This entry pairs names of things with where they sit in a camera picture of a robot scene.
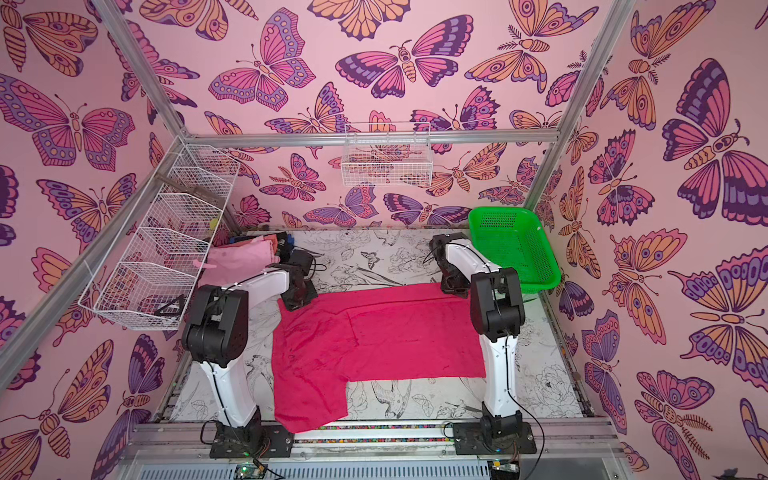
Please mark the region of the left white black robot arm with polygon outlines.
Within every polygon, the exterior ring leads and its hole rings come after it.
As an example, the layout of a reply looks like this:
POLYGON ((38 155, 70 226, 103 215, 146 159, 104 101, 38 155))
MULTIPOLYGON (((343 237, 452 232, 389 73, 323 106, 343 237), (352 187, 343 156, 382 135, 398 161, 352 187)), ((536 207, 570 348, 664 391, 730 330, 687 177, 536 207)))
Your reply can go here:
POLYGON ((217 402, 214 437, 201 440, 210 447, 210 458, 290 455, 293 435, 284 427, 262 425, 260 407, 247 381, 244 353, 249 313, 274 297, 279 297, 289 311, 309 305, 317 297, 311 280, 316 267, 314 255, 295 249, 285 263, 269 264, 264 271, 242 280, 204 284, 195 292, 182 347, 200 366, 217 402))

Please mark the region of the magenta t-shirt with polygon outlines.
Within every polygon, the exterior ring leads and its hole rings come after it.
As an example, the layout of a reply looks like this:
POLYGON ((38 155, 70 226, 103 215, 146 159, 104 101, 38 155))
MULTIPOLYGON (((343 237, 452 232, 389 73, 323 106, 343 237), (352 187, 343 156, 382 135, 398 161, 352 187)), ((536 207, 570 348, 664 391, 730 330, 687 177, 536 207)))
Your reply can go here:
POLYGON ((278 303, 271 368, 276 420, 292 433, 347 416, 350 382, 482 378, 470 302, 435 284, 321 294, 278 303))

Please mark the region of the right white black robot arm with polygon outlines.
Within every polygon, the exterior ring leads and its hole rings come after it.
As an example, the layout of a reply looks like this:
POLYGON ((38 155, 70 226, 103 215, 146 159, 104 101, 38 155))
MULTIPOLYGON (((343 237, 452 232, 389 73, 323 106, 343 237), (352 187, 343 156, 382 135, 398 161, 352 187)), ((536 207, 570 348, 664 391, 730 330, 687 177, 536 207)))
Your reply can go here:
POLYGON ((518 272, 487 259, 464 234, 435 235, 429 242, 443 293, 470 301, 469 318, 479 335, 486 386, 481 417, 452 426, 459 455, 517 457, 538 451, 527 410, 516 395, 514 369, 526 313, 518 272))

